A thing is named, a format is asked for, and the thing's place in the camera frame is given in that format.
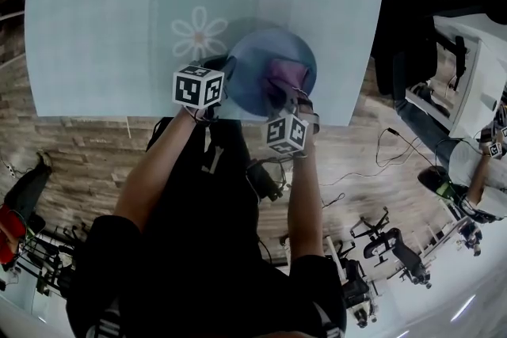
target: white flower print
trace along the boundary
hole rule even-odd
[[[198,61],[209,55],[219,55],[227,51],[225,44],[213,38],[227,29],[228,23],[222,18],[208,22],[208,12],[203,6],[192,11],[192,24],[183,20],[175,20],[171,28],[175,34],[183,37],[173,46],[176,57],[186,55],[192,51],[192,59]]]

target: light blue tablecloth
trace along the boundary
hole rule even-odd
[[[348,125],[381,0],[27,0],[26,54],[40,116],[171,116],[172,73],[283,27],[315,54],[323,123]],[[251,118],[227,101],[222,117]]]

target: table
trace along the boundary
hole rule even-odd
[[[322,123],[348,125],[381,0],[26,0],[25,43],[39,116],[172,116],[173,72],[281,27],[317,60]],[[256,119],[231,100],[223,118]]]
[[[500,101],[507,82],[507,72],[482,40],[464,35],[453,28],[448,28],[443,34],[453,42],[456,36],[463,36],[465,47],[469,50],[465,62],[466,70],[459,80],[456,102],[450,111],[450,117],[445,117],[409,90],[406,91],[406,98],[444,125],[451,138],[475,138],[491,123],[496,113],[496,109],[489,108],[484,100],[495,100],[497,103]]]

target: blue plate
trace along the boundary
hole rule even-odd
[[[273,59],[288,59],[308,68],[303,91],[310,94],[317,80],[317,63],[310,47],[297,35],[281,28],[252,32],[239,41],[224,67],[227,95],[241,108],[256,116],[268,116],[262,82]]]

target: ceiling light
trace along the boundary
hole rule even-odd
[[[465,304],[463,304],[463,307],[459,309],[459,311],[455,314],[455,316],[451,319],[451,322],[453,322],[456,318],[458,318],[463,311],[468,307],[470,303],[472,303],[472,300],[475,298],[475,294],[470,297]]]

